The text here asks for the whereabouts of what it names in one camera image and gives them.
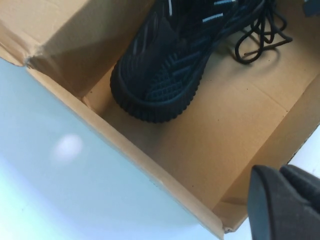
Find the shoe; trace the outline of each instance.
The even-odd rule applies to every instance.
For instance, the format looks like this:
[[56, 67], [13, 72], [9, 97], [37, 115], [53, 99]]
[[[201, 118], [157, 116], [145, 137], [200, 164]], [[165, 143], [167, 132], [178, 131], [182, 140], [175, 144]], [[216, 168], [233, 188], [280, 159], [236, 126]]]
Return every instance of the shoe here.
[[[274, 14], [283, 21], [281, 28], [274, 24]], [[270, 32], [265, 31], [266, 20]], [[142, 121], [163, 123], [176, 118], [193, 100], [207, 61], [221, 40], [249, 25], [251, 31], [235, 48], [242, 64], [292, 41], [282, 33], [287, 23], [276, 12], [274, 0], [155, 0], [112, 71], [110, 87], [115, 101]], [[252, 33], [260, 35], [259, 49], [240, 56], [241, 43]], [[285, 40], [265, 46], [273, 42], [275, 34]]]

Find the shoelace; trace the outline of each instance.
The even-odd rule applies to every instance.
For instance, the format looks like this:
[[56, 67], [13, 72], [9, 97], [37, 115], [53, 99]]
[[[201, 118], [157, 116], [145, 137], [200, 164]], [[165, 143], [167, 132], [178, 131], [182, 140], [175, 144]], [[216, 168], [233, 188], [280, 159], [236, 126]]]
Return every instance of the shoelace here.
[[[282, 21], [282, 26], [277, 27], [275, 24], [274, 16], [278, 17]], [[266, 20], [270, 24], [270, 31], [266, 31]], [[283, 15], [281, 15], [276, 10], [276, 0], [265, 0], [264, 8], [258, 17], [256, 22], [251, 23], [250, 25], [251, 30], [246, 32], [245, 35], [243, 35], [237, 44], [235, 45], [235, 57], [236, 60], [241, 64], [250, 64], [254, 61], [256, 61], [264, 51], [268, 50], [274, 50], [275, 48], [288, 44], [292, 42], [292, 38], [285, 35], [283, 31], [287, 28], [287, 20]], [[253, 33], [256, 33], [260, 36], [259, 41], [259, 49], [251, 52], [247, 52], [244, 54], [244, 56], [240, 55], [240, 45], [246, 40], [248, 37], [254, 38], [252, 36]], [[279, 34], [284, 40], [274, 43], [276, 34]], [[247, 57], [254, 55], [254, 57], [250, 59], [246, 59]]]

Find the shoe sole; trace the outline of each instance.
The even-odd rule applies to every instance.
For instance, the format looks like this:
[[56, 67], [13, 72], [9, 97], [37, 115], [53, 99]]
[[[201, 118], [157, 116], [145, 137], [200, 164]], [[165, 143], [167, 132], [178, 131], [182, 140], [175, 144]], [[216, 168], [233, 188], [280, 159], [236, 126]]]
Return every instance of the shoe sole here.
[[195, 68], [197, 70], [195, 70], [190, 76], [190, 79], [192, 80], [186, 86], [184, 91], [169, 101], [147, 102], [133, 96], [130, 91], [128, 91], [124, 84], [124, 81], [121, 78], [119, 71], [120, 64], [118, 61], [112, 71], [110, 78], [111, 93], [116, 103], [129, 115], [135, 117], [136, 119], [149, 123], [165, 123], [177, 118], [183, 113], [184, 110], [187, 109], [187, 107], [194, 99], [209, 57], [214, 52], [219, 43], [232, 33], [238, 32], [243, 28], [249, 26], [252, 22], [252, 19], [258, 18], [263, 5], [264, 0], [261, 1], [261, 4], [259, 4], [256, 9], [250, 13], [250, 15], [246, 16], [244, 20], [242, 19], [241, 23], [236, 24], [233, 28], [231, 28], [228, 32], [225, 32], [223, 35], [218, 35], [216, 37], [216, 39], [213, 41], [213, 45], [210, 47], [210, 50], [207, 51], [207, 55], [202, 59], [202, 61], [200, 61], [198, 66], [196, 66]]

